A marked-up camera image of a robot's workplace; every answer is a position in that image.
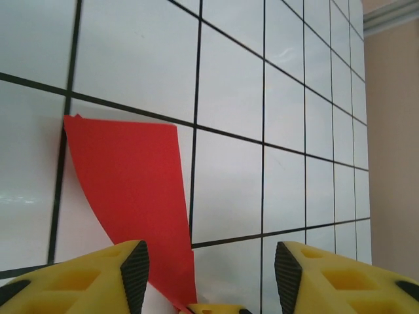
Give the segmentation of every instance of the ceiling trim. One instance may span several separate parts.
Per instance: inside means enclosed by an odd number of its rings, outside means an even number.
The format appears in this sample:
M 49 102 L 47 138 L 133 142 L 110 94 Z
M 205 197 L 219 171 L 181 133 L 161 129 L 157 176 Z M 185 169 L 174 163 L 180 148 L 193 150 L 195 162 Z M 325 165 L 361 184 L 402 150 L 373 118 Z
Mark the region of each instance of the ceiling trim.
M 364 15 L 364 36 L 419 18 L 419 0 L 399 0 Z

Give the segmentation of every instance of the black textured pad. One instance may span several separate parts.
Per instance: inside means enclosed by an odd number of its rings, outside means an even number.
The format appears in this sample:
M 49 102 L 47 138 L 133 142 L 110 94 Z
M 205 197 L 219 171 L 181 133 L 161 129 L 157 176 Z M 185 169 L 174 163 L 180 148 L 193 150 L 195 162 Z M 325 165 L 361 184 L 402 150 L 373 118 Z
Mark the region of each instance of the black textured pad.
M 120 267 L 130 314 L 141 313 L 145 287 L 149 278 L 149 266 L 147 244 L 141 241 Z
M 408 281 L 399 280 L 395 284 L 403 291 L 405 291 L 409 296 L 414 298 L 419 302 L 419 286 Z
M 299 295 L 302 268 L 283 242 L 276 246 L 274 266 L 282 313 L 292 314 Z
M 30 280 L 20 280 L 15 283 L 9 283 L 8 285 L 0 287 L 0 306 L 17 295 L 30 283 Z

